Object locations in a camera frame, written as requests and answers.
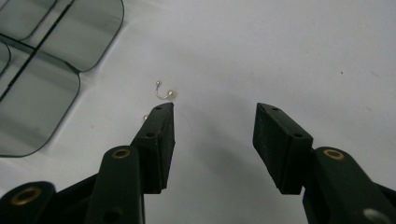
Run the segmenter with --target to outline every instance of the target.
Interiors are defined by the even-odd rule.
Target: brass screw insert
[[[345,158],[343,153],[341,153],[341,152],[339,152],[337,150],[334,150],[334,149],[326,149],[326,150],[323,151],[323,153],[326,156],[328,156],[328,157],[330,157],[330,158],[332,158],[334,160],[338,160],[338,161],[343,160]]]
[[[40,196],[41,191],[40,188],[35,186],[24,189],[12,197],[11,204],[21,206],[30,203]]]
[[[129,149],[119,149],[113,152],[112,156],[114,159],[123,159],[125,157],[128,157],[131,154],[131,151]]]

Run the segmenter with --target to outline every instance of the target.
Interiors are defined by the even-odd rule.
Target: screw hole
[[[122,216],[122,210],[120,208],[113,208],[110,211],[106,212],[103,216],[103,221],[105,223],[115,223]]]
[[[146,133],[146,137],[154,137],[155,133]]]

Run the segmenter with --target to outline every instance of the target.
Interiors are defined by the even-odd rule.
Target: gray tinted glass
[[[55,0],[8,0],[0,8],[0,33],[23,40],[50,12]]]
[[[0,76],[6,70],[10,59],[9,48],[3,42],[0,42]]]
[[[98,63],[122,20],[121,0],[77,1],[41,49],[86,72]]]
[[[3,157],[26,156],[48,142],[78,94],[78,72],[88,71],[98,63],[122,24],[121,0],[59,2],[53,10],[65,10],[57,22],[45,29],[49,32],[40,35],[44,38],[37,38],[41,43],[32,46],[31,39],[41,30],[36,29],[37,25],[51,9],[50,4],[46,5],[48,2],[54,1],[8,0],[0,9],[0,27],[3,27],[0,40],[12,46],[11,63],[0,79],[0,156]],[[26,12],[31,23],[15,21],[11,8]],[[31,15],[32,9],[36,10],[36,17]],[[58,12],[51,12],[43,22],[48,23],[48,18],[53,20],[54,14]],[[24,63],[17,63],[27,58]]]
[[[38,52],[0,104],[0,156],[26,156],[43,147],[78,89],[78,74]]]

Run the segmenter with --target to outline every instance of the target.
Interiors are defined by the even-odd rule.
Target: white background
[[[129,145],[173,89],[176,147],[168,189],[146,196],[148,224],[306,223],[252,136],[256,104],[283,109],[314,147],[338,147],[396,189],[396,2],[125,0],[103,60],[45,147],[0,159],[0,193],[45,180],[64,189]]]

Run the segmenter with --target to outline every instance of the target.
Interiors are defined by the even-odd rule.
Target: black plastic part
[[[328,223],[396,223],[396,209],[351,156],[331,147],[315,154],[313,171],[331,211]]]
[[[53,199],[49,223],[83,223],[95,182],[96,175],[92,175],[59,191]]]
[[[154,107],[131,146],[139,150],[143,192],[161,193],[166,189],[175,146],[174,105]]]
[[[282,110],[257,104],[253,146],[282,194],[300,194],[312,136]]]
[[[13,189],[0,201],[1,223],[46,222],[47,207],[54,194],[55,187],[49,182],[32,182]]]
[[[396,191],[393,189],[388,189],[387,187],[384,187],[382,185],[377,184],[378,188],[381,190],[381,192],[387,197],[390,203],[393,204],[393,207],[396,207]]]
[[[85,223],[144,223],[139,153],[115,147],[103,157]]]

